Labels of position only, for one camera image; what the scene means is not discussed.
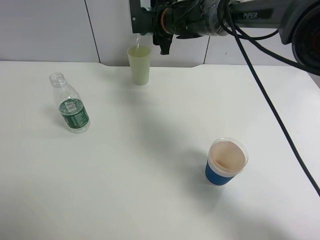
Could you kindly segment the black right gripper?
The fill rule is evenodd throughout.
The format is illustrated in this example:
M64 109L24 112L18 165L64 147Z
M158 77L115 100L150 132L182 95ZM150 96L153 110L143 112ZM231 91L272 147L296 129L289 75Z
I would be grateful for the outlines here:
M207 35L203 0L155 0L152 43L161 55L169 55L173 36L194 39Z

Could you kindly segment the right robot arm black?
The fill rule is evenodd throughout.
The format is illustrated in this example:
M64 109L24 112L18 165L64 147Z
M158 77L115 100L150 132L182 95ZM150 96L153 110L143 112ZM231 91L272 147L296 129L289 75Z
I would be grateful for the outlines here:
M164 3L152 21L155 34L180 39L231 35L238 28L275 29L297 63L320 73L318 0L181 0Z

